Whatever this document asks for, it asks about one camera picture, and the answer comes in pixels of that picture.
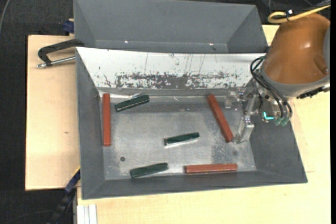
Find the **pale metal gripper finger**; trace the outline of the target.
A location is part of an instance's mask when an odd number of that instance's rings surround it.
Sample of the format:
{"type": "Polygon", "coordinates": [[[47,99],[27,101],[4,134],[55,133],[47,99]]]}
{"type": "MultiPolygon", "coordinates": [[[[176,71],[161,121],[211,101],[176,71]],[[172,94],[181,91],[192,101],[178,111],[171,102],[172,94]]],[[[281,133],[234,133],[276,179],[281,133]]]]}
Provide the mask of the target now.
{"type": "Polygon", "coordinates": [[[254,127],[255,125],[252,123],[249,116],[242,117],[239,121],[238,130],[236,131],[232,142],[235,144],[249,142],[254,127]]]}
{"type": "Polygon", "coordinates": [[[225,96],[225,108],[237,108],[242,105],[245,100],[245,91],[243,89],[228,90],[225,96]]]}

